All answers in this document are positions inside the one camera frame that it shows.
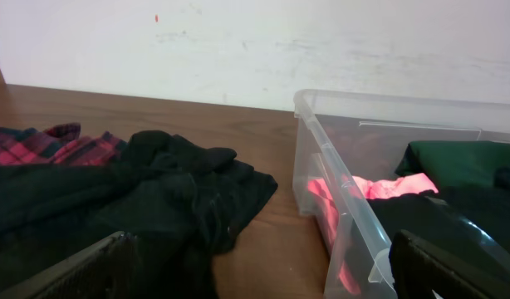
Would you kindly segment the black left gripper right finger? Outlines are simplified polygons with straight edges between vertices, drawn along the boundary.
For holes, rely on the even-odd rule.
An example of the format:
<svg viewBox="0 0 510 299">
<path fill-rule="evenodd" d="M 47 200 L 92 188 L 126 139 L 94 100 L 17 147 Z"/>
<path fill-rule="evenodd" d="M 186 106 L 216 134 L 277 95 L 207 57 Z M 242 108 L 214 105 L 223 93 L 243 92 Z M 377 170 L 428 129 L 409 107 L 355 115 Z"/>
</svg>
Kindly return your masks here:
<svg viewBox="0 0 510 299">
<path fill-rule="evenodd" d="M 510 298 L 510 283 L 406 230 L 395 234 L 389 260 L 399 299 Z"/>
</svg>

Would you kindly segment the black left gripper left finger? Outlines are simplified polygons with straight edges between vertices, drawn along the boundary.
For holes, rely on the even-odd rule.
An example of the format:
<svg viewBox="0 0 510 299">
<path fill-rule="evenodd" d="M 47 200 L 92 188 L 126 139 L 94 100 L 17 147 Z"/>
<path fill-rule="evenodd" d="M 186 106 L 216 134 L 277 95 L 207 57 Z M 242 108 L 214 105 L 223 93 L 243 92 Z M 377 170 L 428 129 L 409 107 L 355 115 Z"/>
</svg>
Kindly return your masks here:
<svg viewBox="0 0 510 299">
<path fill-rule="evenodd" d="M 137 238 L 116 232 L 0 292 L 0 299 L 129 298 L 138 264 Z"/>
</svg>

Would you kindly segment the black cloth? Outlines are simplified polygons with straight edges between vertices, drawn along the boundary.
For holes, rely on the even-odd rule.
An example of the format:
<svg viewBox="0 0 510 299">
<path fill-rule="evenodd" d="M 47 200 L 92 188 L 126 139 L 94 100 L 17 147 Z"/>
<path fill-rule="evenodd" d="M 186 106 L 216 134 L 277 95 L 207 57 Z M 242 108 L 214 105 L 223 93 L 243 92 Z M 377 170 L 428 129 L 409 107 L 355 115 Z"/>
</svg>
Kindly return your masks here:
<svg viewBox="0 0 510 299">
<path fill-rule="evenodd" d="M 510 282 L 510 190 L 452 187 L 368 203 L 389 238 L 409 231 Z"/>
</svg>

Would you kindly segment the black garment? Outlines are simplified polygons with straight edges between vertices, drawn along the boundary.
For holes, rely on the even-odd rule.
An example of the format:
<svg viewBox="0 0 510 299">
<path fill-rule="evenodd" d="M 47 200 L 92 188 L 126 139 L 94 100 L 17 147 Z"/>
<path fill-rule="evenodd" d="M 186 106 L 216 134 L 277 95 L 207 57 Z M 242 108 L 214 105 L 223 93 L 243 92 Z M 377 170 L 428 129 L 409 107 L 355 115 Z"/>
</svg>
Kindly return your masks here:
<svg viewBox="0 0 510 299">
<path fill-rule="evenodd" d="M 0 166 L 0 292 L 112 233 L 134 298 L 215 298 L 212 260 L 277 191 L 229 148 L 141 131 L 103 165 Z"/>
</svg>

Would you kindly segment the green cloth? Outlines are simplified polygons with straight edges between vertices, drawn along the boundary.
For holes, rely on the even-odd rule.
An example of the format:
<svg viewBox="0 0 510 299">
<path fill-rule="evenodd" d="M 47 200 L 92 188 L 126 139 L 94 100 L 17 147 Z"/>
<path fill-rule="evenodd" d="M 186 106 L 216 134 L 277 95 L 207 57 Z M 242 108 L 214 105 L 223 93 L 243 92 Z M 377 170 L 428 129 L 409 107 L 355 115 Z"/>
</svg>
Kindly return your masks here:
<svg viewBox="0 0 510 299">
<path fill-rule="evenodd" d="M 395 173 L 423 173 L 437 189 L 444 189 L 463 185 L 492 187 L 500 169 L 510 169 L 508 143 L 421 140 L 408 143 Z"/>
</svg>

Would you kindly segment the red plaid shirt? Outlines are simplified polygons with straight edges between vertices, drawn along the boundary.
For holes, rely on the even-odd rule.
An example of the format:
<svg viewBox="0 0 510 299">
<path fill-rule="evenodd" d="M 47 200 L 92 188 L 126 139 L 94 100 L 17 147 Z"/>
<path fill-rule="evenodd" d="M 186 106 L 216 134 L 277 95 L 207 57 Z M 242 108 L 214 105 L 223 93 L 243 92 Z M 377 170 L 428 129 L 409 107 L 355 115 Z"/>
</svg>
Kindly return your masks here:
<svg viewBox="0 0 510 299">
<path fill-rule="evenodd" d="M 118 159 L 127 143 L 106 131 L 99 137 L 81 135 L 69 123 L 46 130 L 0 127 L 0 166 L 19 164 L 102 165 Z"/>
</svg>

